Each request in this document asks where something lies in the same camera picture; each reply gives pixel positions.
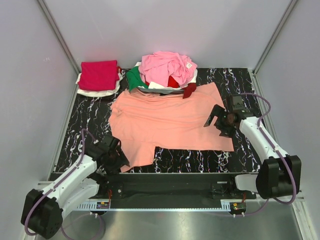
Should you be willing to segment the salmon orange t shirt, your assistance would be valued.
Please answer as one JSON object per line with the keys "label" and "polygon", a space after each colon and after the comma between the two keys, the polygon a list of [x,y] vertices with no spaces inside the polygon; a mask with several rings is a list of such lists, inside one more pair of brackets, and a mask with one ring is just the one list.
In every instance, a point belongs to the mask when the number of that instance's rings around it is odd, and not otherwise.
{"label": "salmon orange t shirt", "polygon": [[170,150],[234,151],[231,138],[205,123],[214,107],[223,106],[215,83],[201,85],[188,98],[134,89],[123,91],[111,105],[108,119],[112,135],[121,141],[129,166],[151,165],[157,147]]}

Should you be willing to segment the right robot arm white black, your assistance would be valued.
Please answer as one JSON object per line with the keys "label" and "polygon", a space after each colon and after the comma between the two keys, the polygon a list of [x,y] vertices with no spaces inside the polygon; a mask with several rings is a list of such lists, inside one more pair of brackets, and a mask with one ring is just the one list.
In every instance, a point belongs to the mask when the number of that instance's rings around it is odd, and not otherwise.
{"label": "right robot arm white black", "polygon": [[[226,106],[214,105],[205,127],[214,125],[220,136],[231,138],[241,132],[253,146],[260,161],[258,173],[236,175],[227,185],[228,195],[239,198],[245,191],[257,193],[263,199],[274,199],[281,204],[292,204],[299,191],[302,162],[297,155],[289,155],[267,131],[263,116],[247,108],[243,94],[226,98]],[[285,202],[282,197],[290,197]]]}

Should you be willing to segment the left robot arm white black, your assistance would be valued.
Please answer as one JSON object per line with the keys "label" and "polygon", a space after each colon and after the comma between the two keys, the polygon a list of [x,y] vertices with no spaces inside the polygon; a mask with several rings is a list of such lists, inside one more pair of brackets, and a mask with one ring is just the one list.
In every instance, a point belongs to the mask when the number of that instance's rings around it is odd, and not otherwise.
{"label": "left robot arm white black", "polygon": [[122,142],[112,135],[84,146],[79,158],[56,180],[41,190],[28,192],[20,220],[25,233],[50,239],[64,219],[87,199],[111,197],[108,176],[129,165]]}

